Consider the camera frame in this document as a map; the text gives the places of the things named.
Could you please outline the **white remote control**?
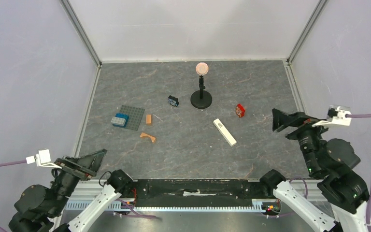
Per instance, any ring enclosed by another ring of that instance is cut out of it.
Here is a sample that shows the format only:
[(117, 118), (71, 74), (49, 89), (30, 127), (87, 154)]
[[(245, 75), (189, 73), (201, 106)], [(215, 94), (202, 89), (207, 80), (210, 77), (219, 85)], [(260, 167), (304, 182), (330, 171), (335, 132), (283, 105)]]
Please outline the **white remote control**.
[(231, 135), (231, 133), (228, 131), (228, 129), (225, 127), (225, 125), (220, 121), (219, 118), (215, 119), (213, 121), (213, 124), (215, 125), (215, 127), (219, 130), (219, 132), (221, 133), (221, 135), (225, 138), (225, 140), (227, 141), (227, 143), (230, 145), (230, 146), (234, 146), (236, 145), (237, 141), (234, 139), (234, 137)]

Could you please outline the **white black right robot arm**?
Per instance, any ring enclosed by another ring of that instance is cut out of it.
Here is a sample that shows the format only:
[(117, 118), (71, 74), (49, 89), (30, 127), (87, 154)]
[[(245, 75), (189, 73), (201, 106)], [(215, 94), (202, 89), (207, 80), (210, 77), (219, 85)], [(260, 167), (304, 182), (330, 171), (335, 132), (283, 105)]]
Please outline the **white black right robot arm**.
[(350, 109), (331, 106), (325, 119), (308, 116), (304, 112), (289, 114), (273, 109), (272, 117), (273, 132), (294, 128), (286, 138), (299, 143), (309, 177), (318, 180), (317, 187), (330, 203), (334, 217), (323, 214), (297, 193), (276, 170), (261, 177), (261, 194), (284, 202), (315, 232), (368, 231), (366, 211), (370, 194), (366, 182), (354, 172), (360, 158), (349, 142), (337, 138), (326, 141), (322, 138), (322, 134), (333, 126), (350, 125)]

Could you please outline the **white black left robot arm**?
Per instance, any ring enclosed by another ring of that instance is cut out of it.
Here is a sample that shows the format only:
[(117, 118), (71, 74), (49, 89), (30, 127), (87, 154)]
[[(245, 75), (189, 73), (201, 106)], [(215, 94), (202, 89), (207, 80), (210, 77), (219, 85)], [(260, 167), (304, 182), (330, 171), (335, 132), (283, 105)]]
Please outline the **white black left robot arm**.
[[(26, 188), (14, 204), (17, 212), (9, 222), (13, 232), (47, 232), (54, 223), (51, 219), (59, 217), (80, 181), (87, 181), (97, 175), (107, 150), (102, 149), (82, 157), (62, 157), (51, 161), (48, 149), (39, 150), (35, 156), (28, 157), (27, 163), (35, 162), (39, 167), (52, 169), (54, 180), (49, 188), (31, 185)], [(73, 220), (62, 224), (57, 232), (86, 232), (119, 197), (132, 193), (133, 179), (123, 170), (115, 170), (105, 181), (96, 198)]]

